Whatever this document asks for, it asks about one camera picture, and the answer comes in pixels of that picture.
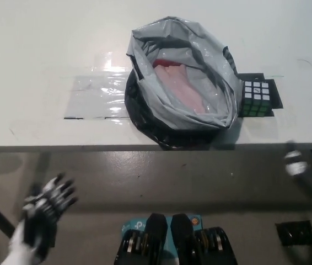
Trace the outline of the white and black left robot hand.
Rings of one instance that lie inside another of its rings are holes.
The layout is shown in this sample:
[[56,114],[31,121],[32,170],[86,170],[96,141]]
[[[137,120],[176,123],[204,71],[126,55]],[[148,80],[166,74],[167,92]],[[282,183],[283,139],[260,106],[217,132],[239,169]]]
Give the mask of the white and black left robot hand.
[[24,200],[21,217],[1,265],[41,264],[55,246],[58,222],[78,198],[73,180],[59,173]]

